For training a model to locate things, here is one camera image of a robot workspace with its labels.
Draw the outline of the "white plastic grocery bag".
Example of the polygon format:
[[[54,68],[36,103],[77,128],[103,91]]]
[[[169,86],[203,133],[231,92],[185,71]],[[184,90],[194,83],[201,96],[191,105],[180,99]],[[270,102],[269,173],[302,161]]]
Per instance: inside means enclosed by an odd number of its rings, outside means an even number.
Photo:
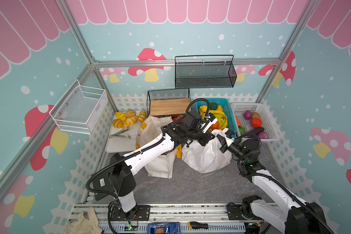
[[[193,142],[189,147],[182,148],[182,160],[195,171],[209,173],[224,168],[230,164],[232,153],[226,151],[222,153],[221,143],[217,137],[224,137],[222,130],[211,132],[215,138],[210,140],[205,146],[198,142]]]

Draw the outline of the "white canvas tote bag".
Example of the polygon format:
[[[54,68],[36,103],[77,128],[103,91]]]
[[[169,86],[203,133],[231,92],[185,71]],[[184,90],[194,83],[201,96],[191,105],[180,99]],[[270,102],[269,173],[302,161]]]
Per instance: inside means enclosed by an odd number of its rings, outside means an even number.
[[[171,117],[152,117],[149,116],[139,125],[136,137],[136,148],[140,148],[150,141],[154,140],[162,133],[161,127],[171,123]],[[176,150],[167,151],[158,156],[144,167],[148,176],[171,179],[173,175],[174,161],[176,158]]]

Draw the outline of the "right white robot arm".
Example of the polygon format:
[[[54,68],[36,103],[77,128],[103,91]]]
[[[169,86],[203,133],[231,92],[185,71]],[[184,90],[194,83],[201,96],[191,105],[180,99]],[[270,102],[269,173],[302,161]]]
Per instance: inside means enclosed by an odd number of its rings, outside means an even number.
[[[237,158],[240,175],[276,203],[274,207],[259,197],[247,197],[241,207],[245,218],[260,217],[283,234],[333,233],[317,203],[309,203],[291,192],[259,162],[261,139],[256,134],[246,133],[238,137],[226,128],[216,138],[221,144],[221,152],[228,151]]]

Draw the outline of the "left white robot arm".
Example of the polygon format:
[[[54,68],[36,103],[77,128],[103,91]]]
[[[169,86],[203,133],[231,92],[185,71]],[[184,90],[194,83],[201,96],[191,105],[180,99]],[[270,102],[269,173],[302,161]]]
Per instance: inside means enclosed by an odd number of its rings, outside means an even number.
[[[161,127],[161,133],[152,141],[139,149],[120,156],[112,164],[91,175],[85,188],[91,193],[108,194],[119,201],[121,209],[129,213],[136,208],[134,176],[149,162],[165,152],[176,149],[180,145],[189,145],[197,141],[205,146],[215,136],[209,128],[217,122],[216,117],[207,112],[204,117],[195,111],[190,111],[188,105],[185,114],[178,120]],[[109,171],[108,188],[99,189],[92,185],[99,180],[99,175]]]

